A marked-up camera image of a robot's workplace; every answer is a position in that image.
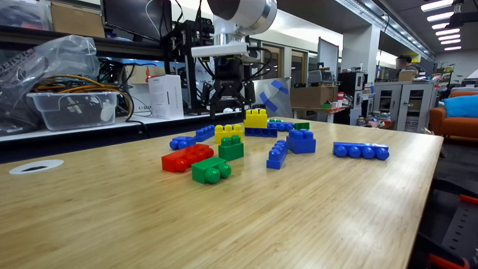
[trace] blue block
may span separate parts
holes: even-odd
[[[286,155],[286,142],[284,140],[277,140],[275,145],[269,151],[269,158],[266,161],[266,167],[272,169],[281,169]]]
[[[386,160],[390,156],[388,146],[384,144],[342,142],[334,142],[332,154],[337,157],[364,157],[365,159],[372,159],[375,157],[379,160]]]
[[[285,122],[267,122],[267,128],[277,129],[280,132],[288,132],[294,129],[294,123],[285,123]]]
[[[244,128],[245,136],[277,137],[277,129],[273,128]]]
[[[315,152],[314,133],[305,129],[290,130],[286,138],[287,149],[295,154],[313,153]]]
[[[196,138],[190,136],[178,136],[169,142],[169,147],[172,150],[183,149],[192,145],[196,145]]]
[[[214,136],[214,125],[209,125],[196,131],[196,141],[203,142]]]

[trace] blue tape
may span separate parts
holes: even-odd
[[[271,83],[272,86],[274,86],[275,88],[277,88],[278,90],[280,90],[281,92],[285,93],[285,94],[289,94],[289,90],[284,87],[284,85],[282,85],[282,83],[278,82],[277,80],[274,80],[272,83]]]
[[[262,102],[264,103],[264,105],[269,108],[270,110],[276,112],[278,110],[278,107],[276,105],[274,105],[273,102],[271,102],[269,99],[267,99],[267,96],[264,92],[262,92],[261,94],[259,94],[259,97],[261,98]]]

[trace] white shelf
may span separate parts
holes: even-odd
[[[223,114],[224,113],[217,113],[216,116],[223,115]],[[198,116],[198,115],[185,115],[184,119],[181,119],[181,120],[165,120],[165,119],[154,118],[154,117],[151,117],[151,116],[141,117],[141,116],[133,115],[130,120],[140,121],[144,124],[152,124],[152,123],[183,121],[183,120],[187,120],[187,119],[207,118],[207,117],[209,117],[209,114],[204,114],[204,115],[200,115],[200,116]],[[117,118],[116,122],[112,125],[73,129],[73,130],[65,130],[65,131],[50,131],[50,130],[44,129],[44,130],[38,130],[38,131],[24,133],[24,134],[1,136],[0,137],[0,142],[22,140],[22,139],[29,139],[29,138],[36,138],[36,137],[53,136],[53,135],[73,134],[73,133],[89,132],[89,131],[95,131],[95,130],[105,130],[105,129],[114,129],[114,128],[122,128],[122,127],[127,127],[127,126],[140,125],[140,123],[127,123],[125,121],[126,121],[126,118]]]

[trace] red block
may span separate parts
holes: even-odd
[[[214,150],[208,145],[196,144],[161,157],[163,170],[184,172],[192,164],[211,158]]]

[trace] orange couch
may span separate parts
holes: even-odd
[[[455,91],[450,98],[464,95],[475,95],[478,92]],[[478,138],[478,119],[446,117],[444,107],[437,107],[430,110],[430,130],[437,135],[453,135],[462,137]]]

